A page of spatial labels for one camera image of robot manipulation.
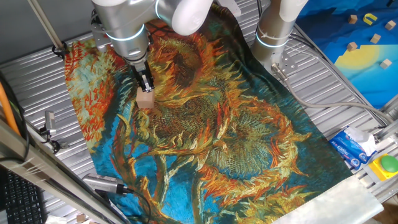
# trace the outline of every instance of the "wooden toy block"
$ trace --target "wooden toy block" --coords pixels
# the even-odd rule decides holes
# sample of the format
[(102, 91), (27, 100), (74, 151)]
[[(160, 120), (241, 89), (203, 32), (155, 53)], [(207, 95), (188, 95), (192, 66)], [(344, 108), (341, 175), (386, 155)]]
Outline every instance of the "wooden toy block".
[(358, 48), (358, 46), (355, 44), (355, 42), (351, 42), (351, 43), (349, 43), (348, 46), (347, 46), (347, 50), (348, 50), (349, 52), (351, 52), (351, 51), (353, 51), (353, 50), (356, 50), (357, 48)]
[(350, 15), (348, 19), (349, 24), (355, 24), (358, 21), (358, 17), (356, 15)]
[(392, 62), (388, 59), (385, 59), (381, 64), (380, 67), (382, 67), (383, 69), (388, 68), (390, 65), (392, 64)]
[(390, 21), (386, 24), (385, 28), (387, 30), (392, 30), (392, 28), (394, 28), (397, 24), (394, 21)]
[(155, 90), (143, 92), (139, 87), (137, 89), (137, 105), (139, 108), (153, 108), (155, 106)]
[(371, 39), (371, 42), (374, 44), (377, 44), (380, 40), (381, 36), (379, 34), (374, 34), (373, 38)]
[(86, 220), (85, 214), (80, 214), (76, 216), (76, 222), (84, 222)]

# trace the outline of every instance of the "orange cable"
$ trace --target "orange cable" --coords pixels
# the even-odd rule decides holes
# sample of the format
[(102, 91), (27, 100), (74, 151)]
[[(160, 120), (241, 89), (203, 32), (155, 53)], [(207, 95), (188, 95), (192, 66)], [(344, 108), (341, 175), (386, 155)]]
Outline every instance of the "orange cable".
[(12, 113), (10, 102), (8, 101), (6, 92), (0, 83), (0, 102), (2, 104), (2, 109), (4, 110), (4, 114), (6, 115), (8, 125), (19, 135), (21, 136), (17, 123), (15, 121), (14, 114)]

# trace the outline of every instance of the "keyboard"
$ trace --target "keyboard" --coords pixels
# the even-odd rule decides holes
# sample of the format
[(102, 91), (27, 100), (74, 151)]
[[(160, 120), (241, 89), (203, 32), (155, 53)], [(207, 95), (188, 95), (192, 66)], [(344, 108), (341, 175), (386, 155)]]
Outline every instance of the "keyboard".
[(45, 223), (40, 189), (12, 171), (3, 176), (3, 194), (8, 224)]

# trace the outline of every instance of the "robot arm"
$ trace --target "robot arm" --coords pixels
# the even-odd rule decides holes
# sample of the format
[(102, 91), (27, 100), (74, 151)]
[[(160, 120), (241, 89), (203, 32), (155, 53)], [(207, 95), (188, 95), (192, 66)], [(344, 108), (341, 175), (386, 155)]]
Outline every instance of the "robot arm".
[(159, 18), (176, 33), (190, 35), (201, 27), (213, 2), (212, 0), (92, 1), (112, 46), (131, 66), (144, 92), (154, 89), (153, 77), (147, 63), (147, 49), (150, 43), (145, 22)]
[(251, 48), (255, 58), (272, 73), (272, 64), (280, 64), (285, 44), (297, 16), (308, 0), (271, 0), (262, 13)]

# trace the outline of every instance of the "metal workbench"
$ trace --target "metal workbench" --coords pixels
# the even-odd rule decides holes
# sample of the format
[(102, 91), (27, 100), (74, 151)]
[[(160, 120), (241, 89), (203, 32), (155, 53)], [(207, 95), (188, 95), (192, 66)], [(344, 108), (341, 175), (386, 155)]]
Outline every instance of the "metal workbench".
[[(251, 45), (258, 21), (256, 1), (237, 0), (236, 2), (242, 10), (242, 14), (237, 20), (247, 43)], [(262, 0), (262, 5), (263, 8), (266, 8), (269, 2)], [(298, 27), (294, 32), (305, 35)], [(91, 38), (91, 34), (86, 34), (75, 40)], [(314, 51), (295, 40), (289, 41), (287, 45), (293, 49), (286, 48), (285, 51), (298, 66), (298, 70), (289, 73), (288, 76), (294, 90), (302, 99), (311, 103), (339, 101), (368, 103), (342, 74), (333, 71), (333, 69), (337, 70), (334, 66), (330, 69), (322, 63), (321, 55), (312, 56), (316, 54)], [(69, 145), (68, 149), (62, 149), (57, 157), (79, 177), (95, 173), (93, 161), (87, 150), (67, 91), (63, 61), (56, 57), (49, 48), (0, 65), (0, 70), (5, 74), (21, 106), (25, 109), (26, 118), (34, 126), (41, 128), (44, 125), (45, 110), (55, 112), (57, 134), (53, 136), (53, 139), (60, 142), (65, 141)], [(373, 134), (381, 130), (379, 129), (380, 122), (361, 108), (306, 108), (305, 111), (328, 139), (347, 125)], [(378, 151), (398, 157), (398, 145), (393, 139), (387, 139), (378, 144)], [(394, 189), (392, 191), (385, 190), (390, 184), (397, 181), (398, 177), (375, 184), (365, 171), (355, 172), (352, 167), (350, 169), (380, 202), (387, 200), (394, 193)], [(76, 223), (75, 218), (79, 211), (47, 192), (43, 194), (47, 213), (58, 217), (67, 217), (69, 223)], [(0, 216), (0, 223), (4, 219), (4, 216)]]

